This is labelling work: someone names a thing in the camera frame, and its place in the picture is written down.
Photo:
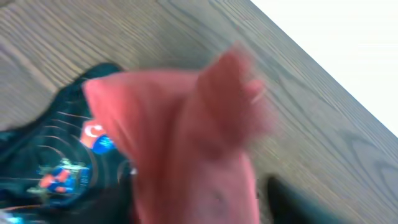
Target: wood grain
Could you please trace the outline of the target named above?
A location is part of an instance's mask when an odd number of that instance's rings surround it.
[[[96,63],[202,68],[240,40],[279,112],[252,146],[259,179],[276,172],[354,223],[398,223],[398,139],[250,1],[21,0],[0,32],[3,129]]]

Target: wooden surface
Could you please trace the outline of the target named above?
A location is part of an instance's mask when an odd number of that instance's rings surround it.
[[[253,144],[258,177],[276,172],[354,223],[398,223],[398,139],[247,0],[9,3],[0,128],[34,119],[96,63],[202,68],[235,40],[254,54],[279,112],[276,133]]]

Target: dark green fabric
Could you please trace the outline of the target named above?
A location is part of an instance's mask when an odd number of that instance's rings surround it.
[[[314,198],[299,192],[278,177],[268,178],[265,191],[275,224],[347,223],[321,206]]]
[[[83,122],[91,118],[81,84],[118,71],[119,67],[111,63],[93,67],[60,90],[48,110],[34,122],[0,133],[1,209],[48,223],[129,223],[132,195],[128,161],[117,150],[98,155],[79,141]],[[42,177],[37,172],[39,166],[57,166],[60,154],[91,167],[86,193],[62,209],[12,208],[40,204],[27,189],[36,186]]]

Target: white surface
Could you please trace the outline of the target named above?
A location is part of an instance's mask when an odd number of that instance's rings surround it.
[[[398,136],[398,0],[251,0]]]

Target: blue circle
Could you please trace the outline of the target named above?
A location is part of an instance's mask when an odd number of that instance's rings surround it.
[[[113,149],[115,149],[114,143],[107,135],[100,136],[94,142],[93,151],[95,154],[101,155]]]

